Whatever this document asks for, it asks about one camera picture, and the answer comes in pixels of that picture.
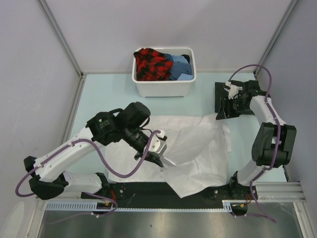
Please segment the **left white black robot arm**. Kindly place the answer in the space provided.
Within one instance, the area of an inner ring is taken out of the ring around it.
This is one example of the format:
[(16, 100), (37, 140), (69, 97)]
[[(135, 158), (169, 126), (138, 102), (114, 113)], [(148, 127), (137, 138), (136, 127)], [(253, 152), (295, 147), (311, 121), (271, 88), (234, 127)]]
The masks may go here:
[[(96, 151), (107, 170), (119, 178), (134, 175), (144, 161), (163, 167), (161, 158), (167, 149), (166, 134), (161, 129), (146, 135), (150, 110), (141, 102), (130, 103), (125, 109), (97, 113), (73, 138), (50, 153), (24, 159), (32, 194), (42, 200), (58, 197), (64, 192), (79, 192), (81, 198), (104, 198), (111, 186), (103, 173), (74, 174), (67, 169), (86, 155)], [(127, 174), (116, 172), (106, 162), (100, 148), (120, 141), (136, 151), (136, 167)]]

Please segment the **white long sleeve shirt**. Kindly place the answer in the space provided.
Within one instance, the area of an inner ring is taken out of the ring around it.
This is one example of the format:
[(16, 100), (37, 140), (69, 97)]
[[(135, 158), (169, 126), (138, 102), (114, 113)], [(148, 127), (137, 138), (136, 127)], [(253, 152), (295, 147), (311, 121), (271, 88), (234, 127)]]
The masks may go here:
[(119, 178), (108, 173), (115, 182), (166, 182), (183, 198), (210, 186), (227, 182), (230, 129), (215, 114), (203, 117), (152, 116), (147, 135), (155, 129), (166, 132), (167, 149), (163, 154), (163, 168), (143, 162), (138, 171)]

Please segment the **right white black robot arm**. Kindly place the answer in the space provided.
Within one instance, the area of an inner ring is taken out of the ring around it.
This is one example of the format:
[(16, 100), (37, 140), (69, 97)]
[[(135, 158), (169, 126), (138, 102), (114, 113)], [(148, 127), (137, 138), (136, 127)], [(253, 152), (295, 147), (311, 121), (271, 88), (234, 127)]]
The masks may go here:
[(260, 129), (251, 149), (251, 160), (236, 171), (229, 183), (216, 188), (215, 199), (247, 199), (256, 195), (254, 183), (266, 172), (290, 162), (297, 130), (276, 112), (269, 94), (255, 80), (217, 82), (214, 88), (216, 120), (254, 115)]

